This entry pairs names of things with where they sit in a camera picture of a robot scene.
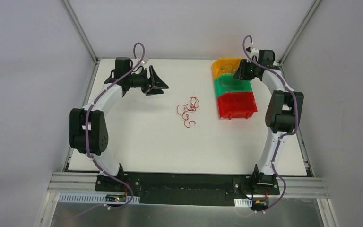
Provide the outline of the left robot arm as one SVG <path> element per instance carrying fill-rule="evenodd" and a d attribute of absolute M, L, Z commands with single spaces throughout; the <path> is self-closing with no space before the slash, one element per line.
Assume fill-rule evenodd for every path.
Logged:
<path fill-rule="evenodd" d="M 69 113 L 69 144 L 86 155 L 107 176 L 107 185 L 113 191 L 125 186 L 119 175 L 121 164 L 107 151 L 109 135 L 105 116 L 131 88 L 139 88 L 146 96 L 163 94 L 168 85 L 160 79 L 152 65 L 146 67 L 141 58 L 118 57 L 102 89 L 92 101 Z"/>

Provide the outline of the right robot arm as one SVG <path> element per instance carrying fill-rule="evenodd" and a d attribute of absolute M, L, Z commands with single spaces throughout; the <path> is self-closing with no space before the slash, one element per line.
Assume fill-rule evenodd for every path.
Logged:
<path fill-rule="evenodd" d="M 271 93 L 265 115 L 267 140 L 248 179 L 251 191 L 260 194 L 277 184 L 277 164 L 288 137 L 297 133 L 304 95 L 287 84 L 279 67 L 274 65 L 275 54 L 272 50 L 254 53 L 252 48 L 246 48 L 245 54 L 247 59 L 240 61 L 233 78 L 246 81 L 259 78 Z"/>

